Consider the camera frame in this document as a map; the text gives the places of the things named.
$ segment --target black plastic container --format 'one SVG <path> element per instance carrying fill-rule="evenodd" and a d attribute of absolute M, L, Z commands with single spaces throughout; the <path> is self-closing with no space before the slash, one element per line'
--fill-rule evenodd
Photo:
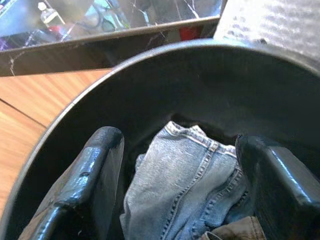
<path fill-rule="evenodd" d="M 44 133 L 5 207 L 0 239 L 16 239 L 41 200 L 102 126 L 125 139 L 109 238 L 132 171 L 131 153 L 173 114 L 211 126 L 223 139 L 263 135 L 289 148 L 320 177 L 320 66 L 268 45 L 195 40 L 142 53 L 78 96 Z"/>

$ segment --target clothing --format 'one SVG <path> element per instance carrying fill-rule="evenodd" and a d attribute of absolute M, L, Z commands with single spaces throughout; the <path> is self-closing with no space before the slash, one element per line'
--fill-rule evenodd
<path fill-rule="evenodd" d="M 120 216 L 126 239 L 198 239 L 226 216 L 237 220 L 231 208 L 253 214 L 240 207 L 248 206 L 248 194 L 235 147 L 208 138 L 197 125 L 170 121 L 135 167 Z"/>
<path fill-rule="evenodd" d="M 266 240 L 259 221 L 247 216 L 239 221 L 207 231 L 200 240 Z"/>

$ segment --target wood grain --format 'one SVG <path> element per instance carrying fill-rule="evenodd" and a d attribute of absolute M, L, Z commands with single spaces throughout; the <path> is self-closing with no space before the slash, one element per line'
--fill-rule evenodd
<path fill-rule="evenodd" d="M 110 69 L 0 77 L 0 98 L 48 126 L 90 84 Z"/>
<path fill-rule="evenodd" d="M 0 216 L 33 146 L 51 121 L 110 69 L 0 77 Z"/>
<path fill-rule="evenodd" d="M 0 101 L 0 215 L 43 126 Z"/>

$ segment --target black marble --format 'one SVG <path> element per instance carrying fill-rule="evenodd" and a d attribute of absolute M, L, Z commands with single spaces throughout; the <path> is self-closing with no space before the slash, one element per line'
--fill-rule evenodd
<path fill-rule="evenodd" d="M 168 30 L 214 29 L 225 1 L 44 0 L 65 22 L 53 27 L 38 2 L 10 0 L 0 10 L 0 76 L 112 67 L 162 45 Z"/>

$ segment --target marble surface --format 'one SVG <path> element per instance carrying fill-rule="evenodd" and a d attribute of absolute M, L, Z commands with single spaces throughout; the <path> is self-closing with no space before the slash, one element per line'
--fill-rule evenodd
<path fill-rule="evenodd" d="M 209 23 L 219 19 L 224 5 L 224 0 L 45 0 L 65 22 L 47 27 L 38 2 L 10 0 L 0 10 L 0 51 Z"/>

